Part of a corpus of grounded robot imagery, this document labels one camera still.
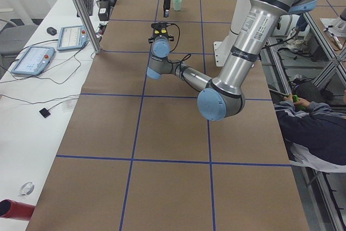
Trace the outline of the green plastic cup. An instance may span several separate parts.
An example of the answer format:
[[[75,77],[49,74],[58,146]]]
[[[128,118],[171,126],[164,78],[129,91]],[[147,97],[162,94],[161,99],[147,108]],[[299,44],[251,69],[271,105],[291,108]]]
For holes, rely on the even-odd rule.
[[[173,0],[173,7],[175,11],[180,11],[182,8],[182,0]]]

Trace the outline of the black box with label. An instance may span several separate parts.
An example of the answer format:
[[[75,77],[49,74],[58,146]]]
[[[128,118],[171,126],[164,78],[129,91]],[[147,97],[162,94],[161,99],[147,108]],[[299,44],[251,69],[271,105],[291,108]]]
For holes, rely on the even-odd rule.
[[[102,21],[105,22],[109,20],[112,10],[114,8],[114,3],[115,3],[115,0],[98,1],[98,7],[99,7],[98,18],[101,22]]]

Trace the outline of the black computer keyboard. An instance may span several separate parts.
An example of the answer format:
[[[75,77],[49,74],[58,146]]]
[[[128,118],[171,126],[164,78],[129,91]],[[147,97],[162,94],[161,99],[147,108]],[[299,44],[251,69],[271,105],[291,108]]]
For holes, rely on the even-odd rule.
[[[93,15],[94,0],[82,0],[89,16]]]

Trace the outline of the far teach pendant tablet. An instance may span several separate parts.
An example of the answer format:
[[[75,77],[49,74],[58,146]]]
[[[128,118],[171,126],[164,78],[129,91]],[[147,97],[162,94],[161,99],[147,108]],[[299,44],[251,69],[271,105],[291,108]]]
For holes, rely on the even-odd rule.
[[[57,50],[69,51],[82,48],[88,40],[85,27],[83,25],[61,27]]]

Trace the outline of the teach pendant tablet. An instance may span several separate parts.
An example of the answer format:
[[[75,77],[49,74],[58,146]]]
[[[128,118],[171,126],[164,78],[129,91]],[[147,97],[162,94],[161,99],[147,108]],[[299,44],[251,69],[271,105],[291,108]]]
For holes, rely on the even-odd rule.
[[[15,75],[36,76],[43,72],[55,55],[53,47],[30,46],[11,70]]]
[[[82,48],[88,40],[85,27],[83,25],[61,27],[57,50],[69,51]]]

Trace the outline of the black computer mouse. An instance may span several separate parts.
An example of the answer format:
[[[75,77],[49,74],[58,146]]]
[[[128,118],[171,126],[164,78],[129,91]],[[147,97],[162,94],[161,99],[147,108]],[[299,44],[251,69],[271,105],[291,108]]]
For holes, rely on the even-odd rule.
[[[48,34],[50,34],[50,35],[52,35],[52,36],[54,36],[54,35],[57,34],[57,30],[56,30],[55,28],[53,28],[53,27],[48,27],[48,28],[46,29],[46,31],[47,31]]]

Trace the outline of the near teach pendant tablet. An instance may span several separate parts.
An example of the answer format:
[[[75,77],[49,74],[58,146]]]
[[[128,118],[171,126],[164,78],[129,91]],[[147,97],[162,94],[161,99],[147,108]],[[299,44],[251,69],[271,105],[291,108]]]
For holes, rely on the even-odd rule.
[[[11,70],[15,75],[36,76],[43,72],[55,55],[53,47],[30,46]]]

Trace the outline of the small black square device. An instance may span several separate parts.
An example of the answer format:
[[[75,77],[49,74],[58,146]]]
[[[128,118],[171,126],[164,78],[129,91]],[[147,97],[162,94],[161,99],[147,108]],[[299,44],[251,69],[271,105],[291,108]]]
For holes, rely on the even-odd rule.
[[[51,115],[50,111],[47,108],[42,108],[39,113],[44,117],[47,118]]]

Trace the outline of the seated person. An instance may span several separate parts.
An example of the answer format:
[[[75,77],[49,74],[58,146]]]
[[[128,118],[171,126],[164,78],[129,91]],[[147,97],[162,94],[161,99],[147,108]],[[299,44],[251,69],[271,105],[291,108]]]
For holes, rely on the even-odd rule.
[[[289,142],[294,165],[325,173],[345,173],[345,113],[330,105],[292,94],[274,103],[274,110],[284,139]],[[306,110],[299,110],[301,104]]]

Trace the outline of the clear tape roll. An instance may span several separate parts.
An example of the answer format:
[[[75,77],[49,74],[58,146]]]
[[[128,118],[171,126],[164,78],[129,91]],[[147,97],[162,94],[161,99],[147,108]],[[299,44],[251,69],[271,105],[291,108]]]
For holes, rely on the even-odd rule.
[[[33,182],[26,182],[20,187],[18,196],[28,196],[34,191],[34,188],[35,184]]]

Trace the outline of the red cylinder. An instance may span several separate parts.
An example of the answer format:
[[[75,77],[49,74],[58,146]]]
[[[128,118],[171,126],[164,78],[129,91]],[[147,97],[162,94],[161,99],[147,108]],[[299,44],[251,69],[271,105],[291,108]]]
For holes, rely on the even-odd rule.
[[[35,206],[13,200],[1,201],[1,217],[6,219],[30,221]]]

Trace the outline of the white pedestal column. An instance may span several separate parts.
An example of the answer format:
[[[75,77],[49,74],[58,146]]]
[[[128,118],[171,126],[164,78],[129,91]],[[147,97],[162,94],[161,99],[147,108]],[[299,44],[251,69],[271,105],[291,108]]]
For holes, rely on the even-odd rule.
[[[250,0],[237,0],[229,34],[222,42],[214,42],[214,56],[217,67],[224,66],[230,54],[231,47],[235,43],[235,40],[240,33],[242,25],[245,22],[250,9]]]

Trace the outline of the aluminium frame post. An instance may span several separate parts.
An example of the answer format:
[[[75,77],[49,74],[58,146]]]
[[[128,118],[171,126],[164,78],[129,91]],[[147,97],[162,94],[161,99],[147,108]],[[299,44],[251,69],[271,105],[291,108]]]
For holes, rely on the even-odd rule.
[[[84,5],[83,0],[72,0],[72,1],[75,5],[77,13],[79,14],[79,17],[82,20],[82,23],[85,27],[86,33],[88,34],[89,40],[91,42],[91,45],[94,49],[95,54],[99,54],[101,51],[101,46],[97,39],[96,33],[94,31],[94,27],[92,26],[91,20],[89,18],[89,15],[87,13],[87,9]]]

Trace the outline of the green handled screwdriver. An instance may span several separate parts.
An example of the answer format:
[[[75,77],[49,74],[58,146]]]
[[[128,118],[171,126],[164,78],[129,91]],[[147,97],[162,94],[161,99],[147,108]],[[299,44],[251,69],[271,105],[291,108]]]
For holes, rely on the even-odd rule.
[[[284,96],[285,96],[285,97],[288,97],[288,96],[289,96],[288,94],[281,93],[281,92],[279,92],[279,91],[277,91],[277,90],[269,89],[269,91],[270,91],[271,93],[280,95],[280,96],[282,96],[282,97],[284,97]],[[299,97],[298,97],[297,95],[293,95],[293,96],[292,96],[292,100],[293,100],[293,102],[298,102],[300,99],[299,99]],[[306,110],[306,108],[305,108],[304,106],[302,106],[301,104],[297,105],[296,107],[297,107],[299,110]]]

